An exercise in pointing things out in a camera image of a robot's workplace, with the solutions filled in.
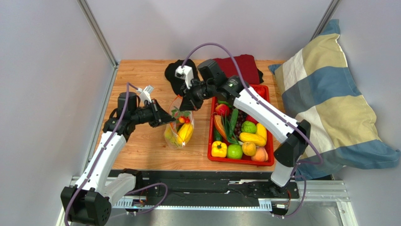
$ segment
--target wooden table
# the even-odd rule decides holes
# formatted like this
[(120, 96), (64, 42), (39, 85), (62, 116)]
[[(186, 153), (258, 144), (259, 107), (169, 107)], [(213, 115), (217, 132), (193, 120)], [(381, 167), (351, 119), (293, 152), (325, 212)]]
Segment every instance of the wooden table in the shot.
[[(152, 85), (154, 90), (152, 98), (157, 99), (166, 111), (176, 97), (170, 83), (164, 77), (167, 65), (175, 60), (123, 60), (118, 69), (116, 81), (112, 89), (110, 101), (106, 110), (104, 122), (114, 108), (117, 107), (117, 98), (121, 92), (126, 91), (126, 83), (145, 88)], [(198, 65), (202, 60), (195, 60)], [(283, 61), (256, 61), (256, 65), (264, 75), (264, 83), (269, 87), (270, 101), (273, 106), (284, 111), (282, 99), (270, 73), (268, 66), (281, 64)], [(206, 100), (202, 108), (194, 112), (195, 130), (192, 139), (184, 149), (172, 150), (164, 140), (165, 125), (151, 128), (149, 124), (138, 125), (131, 134), (128, 143), (122, 149), (113, 169), (131, 168), (137, 170), (230, 170), (230, 171), (272, 171), (271, 167), (256, 167), (253, 165), (233, 164), (210, 161), (207, 157), (209, 120), (211, 100)], [(274, 149), (280, 143), (274, 139)]]

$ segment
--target plastic bag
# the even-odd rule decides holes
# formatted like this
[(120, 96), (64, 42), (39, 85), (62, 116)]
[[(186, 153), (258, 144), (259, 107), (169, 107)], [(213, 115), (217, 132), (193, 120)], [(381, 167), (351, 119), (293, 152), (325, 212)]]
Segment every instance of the plastic bag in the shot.
[(173, 149), (184, 148), (191, 139), (193, 130), (195, 129), (192, 111), (181, 112), (179, 110), (181, 102), (182, 97), (177, 96), (168, 108), (168, 113), (176, 118), (176, 121), (167, 124), (166, 130), (164, 131), (164, 139), (168, 146)]

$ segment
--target white wall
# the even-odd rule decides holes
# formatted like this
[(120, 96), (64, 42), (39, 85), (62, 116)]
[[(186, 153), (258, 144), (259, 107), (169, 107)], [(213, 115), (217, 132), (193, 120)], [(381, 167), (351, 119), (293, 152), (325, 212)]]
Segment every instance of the white wall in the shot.
[[(379, 136), (401, 149), (401, 1), (344, 0), (342, 46), (358, 88), (377, 115)], [(401, 166), (395, 169), (344, 168), (345, 181), (360, 226), (399, 225)]]
[[(310, 40), (330, 0), (88, 0), (121, 59), (183, 59), (204, 42), (234, 55), (289, 59)], [(227, 57), (205, 47), (195, 58)]]
[(55, 225), (112, 68), (75, 0), (3, 0), (0, 30), (0, 224)]

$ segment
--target pillow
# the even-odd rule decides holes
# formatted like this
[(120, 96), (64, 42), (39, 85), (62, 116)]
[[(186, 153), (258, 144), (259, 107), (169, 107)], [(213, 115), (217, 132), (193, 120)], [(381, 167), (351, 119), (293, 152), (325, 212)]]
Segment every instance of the pillow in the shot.
[[(311, 124), (310, 140), (324, 160), (322, 165), (301, 164), (297, 174), (307, 179), (339, 171), (396, 167), (400, 151), (383, 143), (375, 127), (376, 115), (348, 69), (337, 43), (338, 20), (282, 65), (271, 65), (288, 116)], [(319, 161), (310, 146), (302, 159)]]

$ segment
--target red cloth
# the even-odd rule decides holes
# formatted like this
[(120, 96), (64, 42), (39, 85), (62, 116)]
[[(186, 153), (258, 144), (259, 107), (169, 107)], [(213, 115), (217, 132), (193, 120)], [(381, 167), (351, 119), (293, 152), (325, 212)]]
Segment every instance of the red cloth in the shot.
[[(237, 61), (238, 67), (240, 67), (242, 76), (245, 81), (249, 84), (260, 84), (259, 74), (257, 72), (255, 58), (251, 55), (240, 55), (235, 56), (234, 59)], [(220, 66), (221, 70), (226, 74), (227, 77), (238, 75), (235, 69), (234, 63), (231, 58), (216, 58), (214, 59)]]

